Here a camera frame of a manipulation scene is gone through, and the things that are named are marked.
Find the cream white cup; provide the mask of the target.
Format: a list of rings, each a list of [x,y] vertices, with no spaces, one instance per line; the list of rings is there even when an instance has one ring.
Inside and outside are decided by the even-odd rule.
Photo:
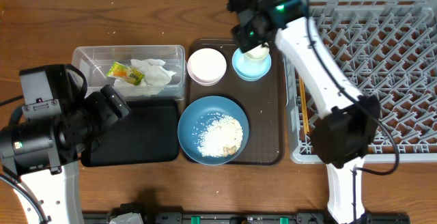
[[[259,66],[263,64],[267,56],[269,55],[270,47],[268,44],[260,44],[252,50],[244,54],[244,60],[250,65]]]

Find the yellow green snack wrapper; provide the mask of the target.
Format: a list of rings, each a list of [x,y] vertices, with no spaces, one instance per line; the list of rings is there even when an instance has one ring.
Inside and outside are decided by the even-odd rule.
[[[106,73],[106,77],[116,78],[131,85],[139,85],[144,78],[144,73],[131,66],[125,66],[117,61],[113,63],[109,71]]]

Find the white napkin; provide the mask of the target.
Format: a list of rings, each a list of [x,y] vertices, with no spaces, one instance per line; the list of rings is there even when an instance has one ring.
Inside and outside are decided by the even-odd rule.
[[[113,88],[124,97],[152,96],[159,94],[168,85],[176,72],[163,68],[165,62],[161,59],[131,59],[130,65],[144,73],[139,85],[131,85],[125,81],[115,79]]]

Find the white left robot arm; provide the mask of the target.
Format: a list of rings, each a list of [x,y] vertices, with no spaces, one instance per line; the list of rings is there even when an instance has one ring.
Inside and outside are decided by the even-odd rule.
[[[130,113],[105,85],[89,94],[84,74],[55,64],[19,73],[25,103],[1,130],[1,179],[12,186],[28,223],[83,223],[79,154]]]

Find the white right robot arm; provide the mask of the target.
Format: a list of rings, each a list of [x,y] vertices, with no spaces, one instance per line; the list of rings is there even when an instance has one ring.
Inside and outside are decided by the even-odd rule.
[[[231,32],[243,52],[273,41],[303,79],[320,119],[311,143],[328,171],[328,211],[337,223],[361,219],[361,170],[378,128],[378,99],[345,77],[302,0],[229,0],[227,9],[238,15]]]

